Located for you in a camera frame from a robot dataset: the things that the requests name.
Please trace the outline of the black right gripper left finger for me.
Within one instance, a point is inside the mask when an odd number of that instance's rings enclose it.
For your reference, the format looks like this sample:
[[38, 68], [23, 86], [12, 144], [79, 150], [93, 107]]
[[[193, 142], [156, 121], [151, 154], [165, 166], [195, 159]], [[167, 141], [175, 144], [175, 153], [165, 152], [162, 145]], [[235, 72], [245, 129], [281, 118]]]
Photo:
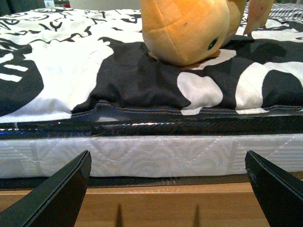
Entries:
[[91, 171], [85, 150], [32, 192], [0, 214], [2, 227], [72, 227], [84, 200]]

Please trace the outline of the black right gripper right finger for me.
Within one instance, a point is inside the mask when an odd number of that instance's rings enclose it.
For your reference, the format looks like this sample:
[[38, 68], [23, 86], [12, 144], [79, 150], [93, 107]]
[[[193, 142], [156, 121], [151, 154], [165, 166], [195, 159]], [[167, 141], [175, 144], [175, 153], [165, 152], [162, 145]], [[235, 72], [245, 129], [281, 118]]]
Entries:
[[303, 182], [254, 151], [245, 156], [251, 187], [271, 227], [303, 225]]

